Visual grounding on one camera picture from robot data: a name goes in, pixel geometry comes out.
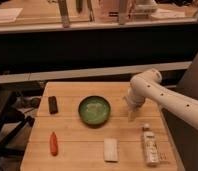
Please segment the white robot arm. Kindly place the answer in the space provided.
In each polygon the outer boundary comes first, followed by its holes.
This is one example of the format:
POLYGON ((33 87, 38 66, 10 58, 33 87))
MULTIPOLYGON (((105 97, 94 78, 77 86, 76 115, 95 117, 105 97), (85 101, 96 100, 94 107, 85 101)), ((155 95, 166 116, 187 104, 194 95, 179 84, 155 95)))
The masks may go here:
POLYGON ((140 108, 149 98, 198 130, 198 100, 161 86, 161 81, 161 73, 154 68, 134 75, 125 96, 128 106, 140 108))

